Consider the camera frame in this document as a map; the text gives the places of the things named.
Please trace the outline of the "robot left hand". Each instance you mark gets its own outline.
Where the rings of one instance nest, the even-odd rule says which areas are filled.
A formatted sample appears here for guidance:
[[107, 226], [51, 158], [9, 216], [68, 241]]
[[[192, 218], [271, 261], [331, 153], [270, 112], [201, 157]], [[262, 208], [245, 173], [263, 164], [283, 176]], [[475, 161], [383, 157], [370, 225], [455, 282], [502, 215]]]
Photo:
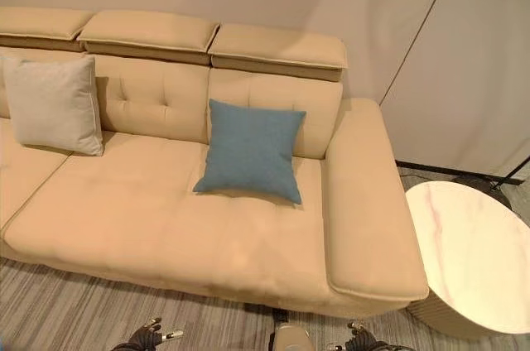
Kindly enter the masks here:
[[169, 340], [180, 339], [184, 335], [183, 329], [174, 329], [163, 334], [161, 321], [162, 317], [151, 318], [132, 334], [125, 347], [131, 350], [156, 350], [158, 345]]

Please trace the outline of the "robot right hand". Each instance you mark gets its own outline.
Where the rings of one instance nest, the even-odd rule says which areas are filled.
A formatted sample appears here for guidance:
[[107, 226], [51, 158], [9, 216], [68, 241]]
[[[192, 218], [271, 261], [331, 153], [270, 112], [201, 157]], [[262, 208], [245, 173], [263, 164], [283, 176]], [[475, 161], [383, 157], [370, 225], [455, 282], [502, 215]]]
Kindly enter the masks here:
[[359, 321], [350, 321], [347, 328], [351, 330], [351, 338], [344, 345], [329, 343], [325, 346], [325, 350], [369, 351], [378, 347], [378, 341], [365, 329], [364, 324]]

